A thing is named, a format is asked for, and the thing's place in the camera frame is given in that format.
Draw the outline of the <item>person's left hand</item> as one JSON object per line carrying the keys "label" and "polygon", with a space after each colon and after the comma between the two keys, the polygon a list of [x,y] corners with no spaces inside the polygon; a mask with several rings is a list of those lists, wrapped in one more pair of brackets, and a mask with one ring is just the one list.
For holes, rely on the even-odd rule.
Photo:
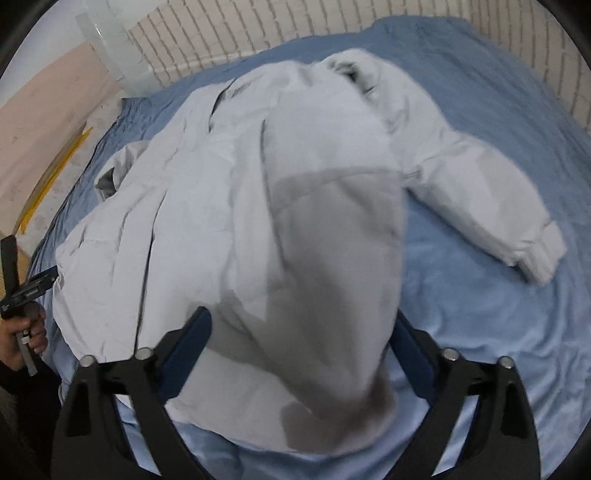
{"label": "person's left hand", "polygon": [[46,350],[48,340],[45,318],[44,308],[32,302],[24,307],[23,317],[1,320],[0,357],[6,367],[18,371],[25,366],[25,359],[19,349],[22,342],[17,338],[18,334],[29,334],[28,348],[36,355],[41,355]]}

